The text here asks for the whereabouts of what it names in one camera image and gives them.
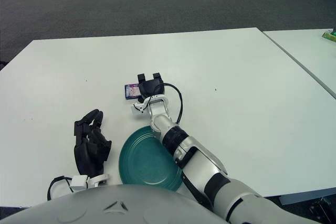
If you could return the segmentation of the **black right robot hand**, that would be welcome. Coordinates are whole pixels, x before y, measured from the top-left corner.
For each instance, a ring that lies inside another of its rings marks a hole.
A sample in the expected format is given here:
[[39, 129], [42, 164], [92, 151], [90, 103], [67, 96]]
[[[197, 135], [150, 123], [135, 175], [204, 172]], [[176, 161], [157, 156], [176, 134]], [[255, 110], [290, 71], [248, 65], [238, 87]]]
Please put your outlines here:
[[140, 91], [138, 101], [143, 103], [144, 100], [150, 96], [164, 94], [165, 88], [163, 83], [160, 73], [154, 73], [153, 79], [151, 80], [146, 80], [145, 74], [143, 73], [138, 74], [138, 87]]

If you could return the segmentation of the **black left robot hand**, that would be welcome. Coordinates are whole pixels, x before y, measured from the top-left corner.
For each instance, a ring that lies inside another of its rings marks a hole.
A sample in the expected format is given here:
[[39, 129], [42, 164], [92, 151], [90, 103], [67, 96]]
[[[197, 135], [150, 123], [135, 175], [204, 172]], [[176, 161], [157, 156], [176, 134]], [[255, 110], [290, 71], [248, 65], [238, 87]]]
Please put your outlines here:
[[94, 109], [74, 122], [74, 156], [80, 175], [93, 178], [104, 173], [104, 163], [110, 154], [112, 141], [101, 133], [102, 120], [103, 112]]

